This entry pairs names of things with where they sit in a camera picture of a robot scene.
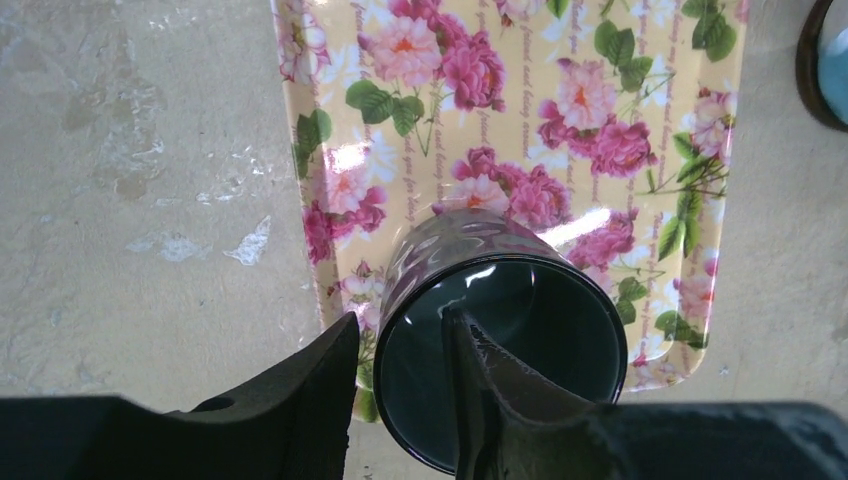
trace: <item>cup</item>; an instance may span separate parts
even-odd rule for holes
[[[493,212],[444,212],[411,230],[386,271],[374,393],[394,439],[453,474],[458,456],[441,317],[462,308],[553,383],[599,403],[618,399],[624,327],[589,277],[530,230]]]

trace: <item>black rim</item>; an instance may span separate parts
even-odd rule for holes
[[[555,262],[551,259],[531,255],[524,253],[498,253],[498,254],[490,254],[484,255],[480,257],[475,257],[470,260],[466,260],[464,262],[453,265],[445,270],[438,272],[433,275],[431,278],[428,278],[424,282],[421,283],[417,288],[415,288],[412,292],[407,295],[406,299],[404,299],[398,308],[393,312],[392,316],[386,322],[386,325],[379,333],[379,338],[377,339],[377,349],[374,353],[374,358],[382,358],[380,352],[386,347],[387,339],[389,338],[389,334],[392,329],[395,327],[397,322],[400,320],[401,312],[405,312],[409,309],[409,307],[423,294],[425,291],[432,288],[437,283],[441,282],[445,278],[452,276],[456,273],[459,273],[467,268],[474,267],[481,264],[487,263],[497,263],[503,261],[523,261],[529,264],[534,265],[542,265],[545,267],[553,268],[564,275],[568,275],[571,278],[576,279],[583,287],[585,287],[600,303],[603,305],[604,310],[607,313],[607,318],[612,322],[613,329],[615,330],[616,341],[618,342],[618,350],[619,350],[619,371],[618,378],[615,382],[615,388],[612,394],[612,398],[609,399],[610,403],[615,403],[618,401],[619,396],[621,395],[621,390],[624,387],[624,379],[627,376],[627,337],[624,334],[624,324],[621,323],[621,317],[618,315],[618,311],[615,309],[615,305],[612,303],[612,300],[607,296],[607,294],[585,273],[580,270],[572,267],[566,263]],[[456,473],[453,469],[443,468],[440,465],[436,465],[430,459],[425,458],[423,455],[418,453],[398,432],[395,430],[394,425],[392,425],[391,420],[389,419],[388,412],[386,412],[385,406],[382,402],[382,397],[380,396],[380,377],[382,370],[382,362],[374,362],[374,399],[377,403],[377,412],[380,414],[380,419],[383,421],[383,425],[385,425],[386,429],[392,435],[392,438],[401,446],[408,454],[412,455],[421,463],[438,470],[442,473],[446,473],[449,475],[453,475]]]

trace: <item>tray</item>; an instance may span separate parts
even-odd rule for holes
[[[531,228],[613,298],[629,391],[701,362],[747,0],[272,0],[322,322],[362,329],[434,212]]]

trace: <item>green leaf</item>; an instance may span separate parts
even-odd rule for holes
[[[686,160],[694,160],[698,158],[700,152],[698,151],[698,147],[692,145],[692,141],[689,139],[689,134],[686,132],[677,133],[673,137],[674,139],[674,147],[683,156]]]
[[[701,241],[701,226],[698,224],[697,217],[689,217],[684,223],[686,233],[683,235],[683,258],[689,258]]]
[[[701,335],[700,333],[692,330],[692,334],[689,335],[689,339],[686,341],[686,345],[694,348],[695,350],[702,350],[707,348],[710,344],[710,334]]]
[[[698,219],[704,208],[704,199],[698,192],[686,190],[677,197],[677,217],[683,222],[690,218]]]
[[[362,362],[356,367],[356,384],[365,390],[374,390],[374,364]]]
[[[305,151],[299,143],[292,145],[292,156],[294,157],[294,166],[297,170],[297,178],[304,179],[309,173],[309,160],[312,157],[312,152]]]
[[[651,192],[657,191],[657,181],[654,179],[654,171],[648,170],[648,188],[651,189]]]
[[[654,326],[665,333],[665,338],[667,340],[672,340],[677,332],[677,326],[681,323],[685,322],[680,314],[677,313],[676,310],[669,310],[657,317],[657,321],[654,323]]]
[[[327,112],[320,108],[316,108],[309,118],[312,120],[315,128],[318,129],[318,143],[329,140],[330,135],[333,133],[333,122],[330,120],[330,116],[327,115]]]
[[[548,0],[548,10],[554,14],[557,18],[562,18],[562,15],[568,9],[568,2],[570,0]]]
[[[695,30],[692,32],[692,48],[704,50],[721,41],[724,30],[727,28],[727,20],[720,13],[708,13],[698,20]]]
[[[630,300],[619,299],[615,304],[615,310],[618,312],[622,324],[630,325],[636,322],[636,307]]]
[[[648,295],[648,289],[636,280],[636,277],[627,277],[618,284],[619,300],[635,302]]]
[[[380,420],[377,402],[374,401],[374,392],[362,388],[356,389],[356,395],[353,397],[353,415],[366,423],[376,423]]]
[[[415,122],[424,115],[424,102],[418,97],[408,96],[400,100],[395,99],[394,110],[392,111],[392,120],[395,123],[395,130],[401,137],[405,137],[412,128]]]
[[[318,125],[312,121],[312,117],[298,115],[295,132],[297,143],[308,153],[312,153],[312,150],[321,143],[321,132],[318,131]]]
[[[718,12],[718,0],[686,0],[680,13],[690,18],[701,18],[708,13]]]
[[[678,249],[683,237],[683,228],[680,219],[677,217],[671,217],[671,220],[663,227],[662,232],[660,232],[658,261],[668,257]]]
[[[377,88],[371,80],[360,80],[358,82],[354,82],[353,85],[347,87],[345,103],[359,110],[362,108],[362,100],[366,96],[379,90],[380,89]]]
[[[694,160],[686,162],[677,175],[678,183],[685,183],[687,185],[696,183],[713,166],[714,161],[715,159],[713,157],[699,156]]]
[[[628,28],[616,34],[604,56],[610,63],[620,67],[633,58],[634,50],[636,50],[636,38],[633,37],[633,30]]]
[[[371,92],[365,95],[360,103],[362,121],[366,125],[383,123],[392,116],[394,106],[394,99],[389,92],[384,92],[383,90]]]
[[[725,24],[721,35],[715,40],[715,43],[707,45],[707,58],[711,62],[724,60],[733,51],[736,46],[736,30],[730,25]]]
[[[653,65],[654,59],[650,57],[637,57],[625,62],[619,67],[621,88],[631,93],[638,92]]]
[[[609,20],[605,20],[598,28],[595,29],[595,50],[600,53],[602,56],[606,56],[607,50],[610,48],[610,44],[613,43],[613,39],[618,35],[618,28],[615,27],[615,24]]]

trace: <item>stained floor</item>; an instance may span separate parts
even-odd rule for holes
[[[813,0],[753,1],[709,353],[626,401],[848,416],[848,136],[795,94]],[[0,0],[0,395],[192,407],[318,332],[267,2]],[[349,478],[444,478],[380,426]]]

